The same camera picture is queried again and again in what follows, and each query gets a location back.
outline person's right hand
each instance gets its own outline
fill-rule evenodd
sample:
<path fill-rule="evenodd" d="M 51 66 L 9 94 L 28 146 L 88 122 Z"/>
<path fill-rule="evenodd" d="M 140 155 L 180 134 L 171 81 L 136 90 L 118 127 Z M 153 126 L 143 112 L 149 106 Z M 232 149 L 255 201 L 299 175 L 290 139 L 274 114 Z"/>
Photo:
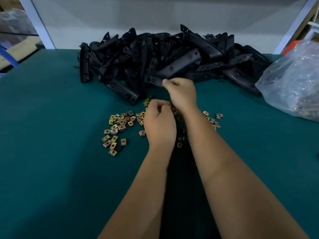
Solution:
<path fill-rule="evenodd" d="M 173 105 L 182 114 L 197 108 L 196 90 L 193 81 L 184 78 L 164 79 L 162 86 L 168 90 Z"/>

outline forearm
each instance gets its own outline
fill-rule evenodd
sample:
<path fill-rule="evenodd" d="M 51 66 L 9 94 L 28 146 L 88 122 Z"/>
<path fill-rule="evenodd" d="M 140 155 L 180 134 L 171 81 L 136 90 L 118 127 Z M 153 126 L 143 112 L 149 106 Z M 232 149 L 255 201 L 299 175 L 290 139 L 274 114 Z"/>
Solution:
<path fill-rule="evenodd" d="M 101 232 L 102 238 L 158 238 L 172 151 L 150 149 L 123 200 Z"/>
<path fill-rule="evenodd" d="M 308 238 L 198 109 L 184 117 L 206 196 L 224 239 Z"/>

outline plastic bag with metal clips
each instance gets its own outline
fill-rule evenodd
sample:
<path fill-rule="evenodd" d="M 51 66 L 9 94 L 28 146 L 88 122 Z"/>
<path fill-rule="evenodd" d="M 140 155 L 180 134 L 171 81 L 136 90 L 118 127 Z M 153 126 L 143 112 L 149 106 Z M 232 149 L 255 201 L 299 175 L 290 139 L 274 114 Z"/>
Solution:
<path fill-rule="evenodd" d="M 319 122 L 319 44 L 299 42 L 264 71 L 256 87 L 271 106 Z"/>

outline workbench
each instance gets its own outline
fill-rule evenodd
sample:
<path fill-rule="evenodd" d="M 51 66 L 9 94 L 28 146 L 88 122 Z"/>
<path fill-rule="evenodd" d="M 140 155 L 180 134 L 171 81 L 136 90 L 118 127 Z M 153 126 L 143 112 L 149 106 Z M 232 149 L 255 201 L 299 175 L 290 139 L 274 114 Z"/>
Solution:
<path fill-rule="evenodd" d="M 96 238 L 147 153 L 138 123 L 121 134 L 127 146 L 117 156 L 102 146 L 111 114 L 145 108 L 98 81 L 81 84 L 77 52 L 40 50 L 0 78 L 2 239 Z M 218 133 L 319 238 L 319 123 L 289 116 L 227 81 L 195 86 L 198 107 L 224 115 Z M 169 99 L 164 88 L 148 93 Z M 196 183 L 202 187 L 199 177 Z"/>

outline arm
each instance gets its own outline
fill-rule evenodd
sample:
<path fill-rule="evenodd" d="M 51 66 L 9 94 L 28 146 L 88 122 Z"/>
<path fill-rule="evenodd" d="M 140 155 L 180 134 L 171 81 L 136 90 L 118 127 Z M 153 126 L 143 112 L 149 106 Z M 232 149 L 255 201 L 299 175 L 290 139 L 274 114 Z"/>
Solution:
<path fill-rule="evenodd" d="M 222 238 L 308 238 L 197 108 L 193 82 L 175 78 L 164 80 L 163 86 L 184 116 L 189 143 Z"/>
<path fill-rule="evenodd" d="M 176 140 L 176 124 L 168 105 L 167 101 L 150 102 L 144 117 L 148 153 L 98 239 L 159 238 L 166 168 Z"/>

